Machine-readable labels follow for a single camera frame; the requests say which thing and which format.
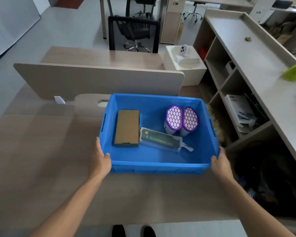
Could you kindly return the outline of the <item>person's left hand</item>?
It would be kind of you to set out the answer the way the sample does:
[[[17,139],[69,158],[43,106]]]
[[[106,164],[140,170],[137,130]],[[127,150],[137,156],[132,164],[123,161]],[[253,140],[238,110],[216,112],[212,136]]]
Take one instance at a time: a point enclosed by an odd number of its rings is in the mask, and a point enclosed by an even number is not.
[[[91,155],[88,179],[102,181],[111,171],[111,166],[104,165],[104,153],[101,148],[100,139],[96,137],[95,147]]]

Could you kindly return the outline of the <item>blue plastic bin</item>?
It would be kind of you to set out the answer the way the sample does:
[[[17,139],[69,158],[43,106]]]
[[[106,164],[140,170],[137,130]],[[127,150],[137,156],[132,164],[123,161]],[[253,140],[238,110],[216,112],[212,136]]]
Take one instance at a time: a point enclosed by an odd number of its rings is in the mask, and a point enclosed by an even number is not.
[[[183,143],[194,151],[185,148],[180,152],[170,151],[142,143],[138,147],[114,146],[118,111],[138,110],[140,127],[164,133],[166,111],[173,105],[192,107],[199,117],[196,130],[183,137]],[[210,168],[211,157],[219,155],[220,151],[207,107],[198,98],[112,94],[104,112],[99,138],[103,152],[111,155],[111,172],[114,173],[202,174]]]

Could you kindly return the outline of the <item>person's right forearm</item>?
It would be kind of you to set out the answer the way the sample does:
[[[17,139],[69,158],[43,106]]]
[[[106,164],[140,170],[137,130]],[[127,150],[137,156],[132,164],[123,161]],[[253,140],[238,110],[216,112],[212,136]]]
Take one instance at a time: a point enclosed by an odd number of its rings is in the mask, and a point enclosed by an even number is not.
[[[219,179],[248,237],[296,237],[263,209],[234,179]]]

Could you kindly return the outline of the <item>brown cardboard box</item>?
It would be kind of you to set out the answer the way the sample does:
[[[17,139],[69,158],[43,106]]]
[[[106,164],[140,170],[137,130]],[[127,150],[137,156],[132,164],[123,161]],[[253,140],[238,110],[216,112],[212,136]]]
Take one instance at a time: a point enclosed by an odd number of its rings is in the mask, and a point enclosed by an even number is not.
[[[115,147],[139,147],[139,110],[119,110],[114,136]]]

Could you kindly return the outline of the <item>straw broom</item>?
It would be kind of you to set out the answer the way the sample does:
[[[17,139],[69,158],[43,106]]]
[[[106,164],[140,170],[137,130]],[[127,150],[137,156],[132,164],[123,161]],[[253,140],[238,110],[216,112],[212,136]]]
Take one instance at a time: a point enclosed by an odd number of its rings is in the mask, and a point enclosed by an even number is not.
[[[214,114],[213,108],[209,104],[206,104],[206,107],[207,107],[207,110],[208,110],[209,115],[211,117],[214,132],[217,136],[218,142],[221,147],[225,147],[226,146],[226,139],[225,139],[224,131],[219,123],[219,120],[216,117],[216,115]]]

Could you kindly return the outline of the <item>clear packaged green roller brush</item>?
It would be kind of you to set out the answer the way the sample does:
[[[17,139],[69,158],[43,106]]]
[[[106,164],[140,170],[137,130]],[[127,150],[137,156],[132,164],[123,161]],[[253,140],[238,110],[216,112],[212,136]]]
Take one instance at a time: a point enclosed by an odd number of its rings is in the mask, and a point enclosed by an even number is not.
[[[183,142],[183,138],[181,136],[168,135],[166,133],[144,127],[140,128],[139,134],[140,144],[177,153],[181,151],[182,147],[190,152],[194,151],[192,147]]]

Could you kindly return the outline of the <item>white printed box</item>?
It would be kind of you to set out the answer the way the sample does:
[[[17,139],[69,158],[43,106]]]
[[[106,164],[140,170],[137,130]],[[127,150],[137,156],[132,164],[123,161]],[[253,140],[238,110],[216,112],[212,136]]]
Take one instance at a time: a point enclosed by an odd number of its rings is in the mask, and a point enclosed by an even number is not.
[[[257,117],[244,95],[226,95],[225,101],[236,123],[238,131],[248,134],[253,131]]]

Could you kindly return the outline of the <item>black backpack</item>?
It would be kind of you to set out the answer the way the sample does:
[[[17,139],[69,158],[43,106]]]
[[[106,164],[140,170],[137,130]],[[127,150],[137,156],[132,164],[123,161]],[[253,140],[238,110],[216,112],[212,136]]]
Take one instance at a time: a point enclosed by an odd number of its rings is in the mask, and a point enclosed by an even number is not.
[[[234,171],[238,183],[271,215],[296,219],[296,161],[284,144],[249,143]]]

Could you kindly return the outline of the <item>person's left shoe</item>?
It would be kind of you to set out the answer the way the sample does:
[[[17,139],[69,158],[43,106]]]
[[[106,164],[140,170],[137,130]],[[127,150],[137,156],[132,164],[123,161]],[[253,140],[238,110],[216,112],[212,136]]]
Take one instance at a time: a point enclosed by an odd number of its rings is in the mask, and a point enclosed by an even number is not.
[[[112,227],[111,237],[126,237],[126,232],[123,225],[114,225]]]

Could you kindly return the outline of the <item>person's shoe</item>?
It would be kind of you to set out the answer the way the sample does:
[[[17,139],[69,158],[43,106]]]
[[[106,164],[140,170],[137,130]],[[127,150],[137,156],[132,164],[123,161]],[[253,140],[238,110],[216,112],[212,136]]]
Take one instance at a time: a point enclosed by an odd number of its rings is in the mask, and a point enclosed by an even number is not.
[[[123,225],[114,225],[112,227],[111,237],[126,237],[126,232]]]
[[[157,237],[151,226],[142,226],[140,231],[140,237]]]

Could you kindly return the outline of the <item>beige desk divider panel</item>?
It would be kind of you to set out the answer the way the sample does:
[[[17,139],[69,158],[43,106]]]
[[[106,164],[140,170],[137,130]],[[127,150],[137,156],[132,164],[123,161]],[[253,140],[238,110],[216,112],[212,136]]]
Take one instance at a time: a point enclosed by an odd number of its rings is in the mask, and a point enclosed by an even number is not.
[[[14,69],[45,100],[74,101],[81,94],[177,96],[185,75],[180,71],[67,64],[15,63]]]

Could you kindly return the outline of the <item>beige shelving unit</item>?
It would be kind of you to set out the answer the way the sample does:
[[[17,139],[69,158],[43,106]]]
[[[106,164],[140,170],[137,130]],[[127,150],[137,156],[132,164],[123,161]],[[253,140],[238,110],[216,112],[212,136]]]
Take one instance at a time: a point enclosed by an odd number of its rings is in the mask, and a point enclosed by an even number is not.
[[[282,78],[296,58],[245,12],[206,10],[193,46],[199,51],[210,40],[205,63],[217,89],[210,102],[218,96],[233,124],[222,120],[226,135],[231,137],[234,131],[238,136],[226,151],[237,152],[250,142],[279,135],[296,160],[296,82]],[[238,131],[225,101],[225,95],[243,94],[245,87],[269,118],[248,134]]]

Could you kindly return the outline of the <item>black mesh office chair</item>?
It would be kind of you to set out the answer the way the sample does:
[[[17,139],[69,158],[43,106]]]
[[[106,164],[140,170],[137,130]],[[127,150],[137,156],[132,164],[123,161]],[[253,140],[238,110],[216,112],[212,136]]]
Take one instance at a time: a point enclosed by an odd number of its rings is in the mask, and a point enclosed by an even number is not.
[[[155,27],[154,42],[152,53],[158,53],[159,50],[159,38],[160,38],[160,22],[156,20],[123,17],[119,15],[108,17],[108,30],[109,30],[109,50],[115,51],[115,38],[114,38],[114,22],[127,40],[131,40],[134,43],[141,39],[151,38],[151,26]]]

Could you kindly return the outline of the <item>chrome chair base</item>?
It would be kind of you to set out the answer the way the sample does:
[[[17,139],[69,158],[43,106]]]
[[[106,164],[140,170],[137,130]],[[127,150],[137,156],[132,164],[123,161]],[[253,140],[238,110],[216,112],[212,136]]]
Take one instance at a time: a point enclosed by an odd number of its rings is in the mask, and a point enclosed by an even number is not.
[[[198,20],[203,20],[203,15],[200,13],[196,12],[197,6],[204,4],[203,2],[194,2],[193,6],[194,6],[194,10],[193,11],[186,11],[184,12],[183,15],[183,20],[186,20],[189,16],[192,17],[192,19],[194,19],[194,23],[197,23]]]

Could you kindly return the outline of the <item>beige pedestal cabinet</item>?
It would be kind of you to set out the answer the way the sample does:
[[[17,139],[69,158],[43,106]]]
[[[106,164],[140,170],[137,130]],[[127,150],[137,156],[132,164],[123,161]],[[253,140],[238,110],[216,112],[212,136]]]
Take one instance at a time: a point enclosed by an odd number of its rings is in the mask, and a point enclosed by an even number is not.
[[[175,44],[186,0],[160,0],[157,19],[160,21],[160,43]]]

